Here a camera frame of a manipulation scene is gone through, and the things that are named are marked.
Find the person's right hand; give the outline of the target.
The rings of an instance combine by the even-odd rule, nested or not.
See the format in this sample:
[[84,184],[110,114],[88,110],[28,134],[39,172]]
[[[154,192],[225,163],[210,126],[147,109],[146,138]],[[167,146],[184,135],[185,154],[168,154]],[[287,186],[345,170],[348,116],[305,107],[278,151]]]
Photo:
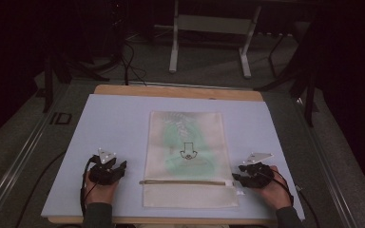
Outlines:
[[276,166],[271,165],[270,168],[273,170],[274,179],[267,186],[255,189],[255,192],[275,210],[292,206],[291,194],[288,192],[286,181],[279,174]]

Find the beige zipper pouch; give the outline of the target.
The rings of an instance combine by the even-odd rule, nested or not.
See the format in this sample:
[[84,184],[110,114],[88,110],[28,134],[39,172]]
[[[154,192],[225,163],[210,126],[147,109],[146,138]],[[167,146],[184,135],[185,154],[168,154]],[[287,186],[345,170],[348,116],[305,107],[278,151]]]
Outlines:
[[222,115],[151,112],[141,184],[145,207],[237,207]]

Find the person's left hand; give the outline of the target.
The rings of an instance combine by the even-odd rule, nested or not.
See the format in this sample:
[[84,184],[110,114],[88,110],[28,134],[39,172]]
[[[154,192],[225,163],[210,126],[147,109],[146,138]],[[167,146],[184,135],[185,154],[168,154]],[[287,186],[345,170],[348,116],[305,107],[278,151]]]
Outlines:
[[101,185],[92,182],[89,177],[86,177],[85,186],[85,205],[91,203],[106,203],[111,204],[114,199],[114,194],[118,187],[118,182],[114,182],[111,185]]

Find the black tripod stand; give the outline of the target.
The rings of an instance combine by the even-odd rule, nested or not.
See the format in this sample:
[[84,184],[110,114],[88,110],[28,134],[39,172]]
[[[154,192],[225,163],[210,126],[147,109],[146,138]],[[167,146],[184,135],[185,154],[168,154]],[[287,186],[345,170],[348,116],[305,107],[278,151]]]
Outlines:
[[91,52],[98,59],[90,69],[100,72],[117,65],[124,67],[124,84],[129,85],[128,71],[134,58],[134,49],[126,41],[128,31],[128,0],[92,0],[90,7]]

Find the black metal stand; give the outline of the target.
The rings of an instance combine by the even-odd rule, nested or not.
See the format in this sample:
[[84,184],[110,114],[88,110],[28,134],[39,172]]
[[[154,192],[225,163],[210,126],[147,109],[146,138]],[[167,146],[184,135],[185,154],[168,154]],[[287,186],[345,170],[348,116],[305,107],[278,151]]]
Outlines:
[[316,90],[316,74],[311,71],[310,63],[300,56],[306,44],[305,39],[310,26],[310,22],[293,22],[289,26],[289,30],[298,42],[295,54],[274,82],[255,87],[254,90],[268,91],[293,80],[294,82],[289,90],[290,96],[300,101],[301,96],[305,95],[305,101],[303,102],[304,119],[310,127],[313,127],[312,112]]

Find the white metal stand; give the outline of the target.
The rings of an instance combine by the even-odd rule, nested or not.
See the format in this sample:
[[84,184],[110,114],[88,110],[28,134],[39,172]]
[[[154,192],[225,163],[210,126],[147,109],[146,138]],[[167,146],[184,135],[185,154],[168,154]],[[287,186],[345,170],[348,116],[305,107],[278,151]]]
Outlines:
[[248,50],[255,36],[261,10],[261,5],[254,6],[250,10],[250,19],[181,14],[180,0],[174,0],[172,46],[168,71],[175,73],[178,69],[179,35],[181,31],[212,35],[241,35],[245,37],[244,43],[238,49],[241,72],[244,78],[250,79],[252,72],[248,60]]

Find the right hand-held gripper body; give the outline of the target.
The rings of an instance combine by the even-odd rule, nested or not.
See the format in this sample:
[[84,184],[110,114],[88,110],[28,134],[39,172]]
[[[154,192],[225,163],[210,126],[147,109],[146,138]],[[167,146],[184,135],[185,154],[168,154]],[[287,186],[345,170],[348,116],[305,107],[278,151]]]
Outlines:
[[267,186],[272,179],[274,174],[269,165],[264,162],[273,155],[270,153],[251,153],[247,159],[239,166],[239,170],[244,172],[241,175],[245,178],[246,184],[244,187],[248,188],[263,188]]

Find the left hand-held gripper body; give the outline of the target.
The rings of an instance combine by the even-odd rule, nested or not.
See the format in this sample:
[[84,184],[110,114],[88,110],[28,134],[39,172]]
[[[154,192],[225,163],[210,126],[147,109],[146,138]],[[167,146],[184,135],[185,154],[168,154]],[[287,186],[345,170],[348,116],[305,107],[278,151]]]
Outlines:
[[117,161],[116,153],[98,149],[92,157],[94,165],[90,168],[89,180],[101,185],[110,185],[120,179],[119,172],[114,168]]

